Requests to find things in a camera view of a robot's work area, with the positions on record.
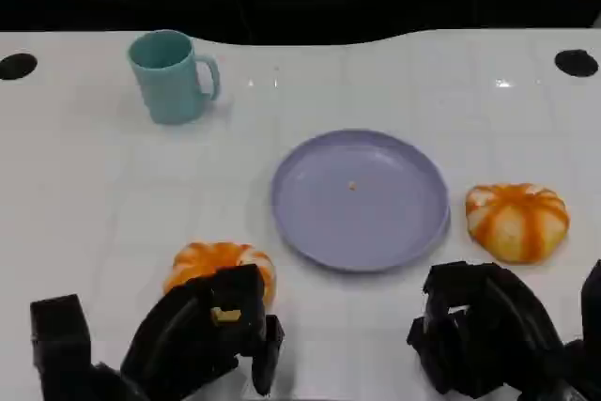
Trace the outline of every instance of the orange pumpkin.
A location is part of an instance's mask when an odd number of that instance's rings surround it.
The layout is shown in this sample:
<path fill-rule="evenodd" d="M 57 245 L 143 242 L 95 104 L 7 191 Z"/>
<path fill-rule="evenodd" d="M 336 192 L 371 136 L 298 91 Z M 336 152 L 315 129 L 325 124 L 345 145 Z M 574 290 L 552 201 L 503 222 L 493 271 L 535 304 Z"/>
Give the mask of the orange pumpkin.
<path fill-rule="evenodd" d="M 190 243 L 182 249 L 173 263 L 173 270 L 163 284 L 167 293 L 177 285 L 185 284 L 194 277 L 209 276 L 221 268 L 255 264 L 258 266 L 265 292 L 263 304 L 269 309 L 275 296 L 275 268 L 270 258 L 250 244 L 237 245 L 230 242 Z"/>
<path fill-rule="evenodd" d="M 471 237 L 509 263 L 544 260 L 570 226 L 562 199 L 531 183 L 472 188 L 466 197 L 466 216 Z"/>

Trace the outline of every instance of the white table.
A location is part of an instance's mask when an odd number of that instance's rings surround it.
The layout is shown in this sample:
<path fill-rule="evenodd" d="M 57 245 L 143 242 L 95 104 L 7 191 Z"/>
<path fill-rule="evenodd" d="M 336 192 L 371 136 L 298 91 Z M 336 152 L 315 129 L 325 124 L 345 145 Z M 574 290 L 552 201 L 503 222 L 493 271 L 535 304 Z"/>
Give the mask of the white table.
<path fill-rule="evenodd" d="M 559 72 L 554 55 L 597 31 L 439 31 L 353 46 L 252 48 L 197 40 L 223 95 L 210 115 L 154 125 L 125 52 L 139 33 L 5 33 L 0 57 L 39 66 L 0 81 L 0 397 L 40 400 L 30 301 L 78 293 L 96 360 L 118 366 L 177 250 L 231 239 L 266 250 L 286 331 L 274 398 L 436 400 L 412 348 L 431 265 L 489 261 L 466 232 L 473 184 L 556 189 L 569 238 L 546 264 L 513 270 L 564 340 L 580 333 L 581 283 L 601 256 L 601 75 Z M 321 131 L 371 128 L 421 148 L 449 184 L 452 227 L 431 256 L 380 276 L 341 276 L 290 252 L 274 230 L 270 177 Z M 197 395 L 255 398 L 243 367 Z M 489 399 L 514 400 L 504 389 Z"/>

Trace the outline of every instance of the mug handle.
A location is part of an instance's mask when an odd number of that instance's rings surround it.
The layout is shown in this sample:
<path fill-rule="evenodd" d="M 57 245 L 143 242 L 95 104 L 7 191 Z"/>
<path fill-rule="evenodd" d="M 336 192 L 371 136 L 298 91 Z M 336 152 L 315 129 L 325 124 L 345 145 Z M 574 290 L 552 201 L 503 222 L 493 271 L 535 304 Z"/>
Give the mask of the mug handle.
<path fill-rule="evenodd" d="M 209 100 L 217 99 L 217 96 L 219 96 L 219 93 L 222 91 L 217 62 L 214 58 L 207 55 L 196 55 L 194 60 L 196 60 L 196 63 L 205 63 L 208 66 L 210 78 L 213 79 L 213 93 L 210 95 Z"/>

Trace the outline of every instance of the black hole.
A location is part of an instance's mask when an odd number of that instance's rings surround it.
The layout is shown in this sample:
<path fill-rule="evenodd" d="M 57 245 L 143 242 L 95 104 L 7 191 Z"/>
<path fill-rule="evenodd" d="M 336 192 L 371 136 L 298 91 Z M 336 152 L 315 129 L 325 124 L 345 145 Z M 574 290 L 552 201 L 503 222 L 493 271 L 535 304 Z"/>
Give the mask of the black hole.
<path fill-rule="evenodd" d="M 31 74 L 38 60 L 31 54 L 13 54 L 0 61 L 0 79 L 17 80 Z"/>
<path fill-rule="evenodd" d="M 561 51 L 555 55 L 555 66 L 574 77 L 590 77 L 599 70 L 599 64 L 582 49 Z"/>

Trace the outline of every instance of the teal mug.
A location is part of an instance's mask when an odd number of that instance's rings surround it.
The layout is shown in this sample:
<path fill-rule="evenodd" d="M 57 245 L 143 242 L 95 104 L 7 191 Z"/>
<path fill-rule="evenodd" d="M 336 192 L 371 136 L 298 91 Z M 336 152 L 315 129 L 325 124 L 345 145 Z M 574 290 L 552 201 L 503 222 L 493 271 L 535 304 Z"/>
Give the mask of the teal mug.
<path fill-rule="evenodd" d="M 219 96 L 219 70 L 215 60 L 196 55 L 192 40 L 175 30 L 146 33 L 128 51 L 144 104 L 157 124 L 183 124 L 197 119 L 207 103 Z M 198 82 L 196 62 L 205 63 L 213 79 L 212 94 Z"/>

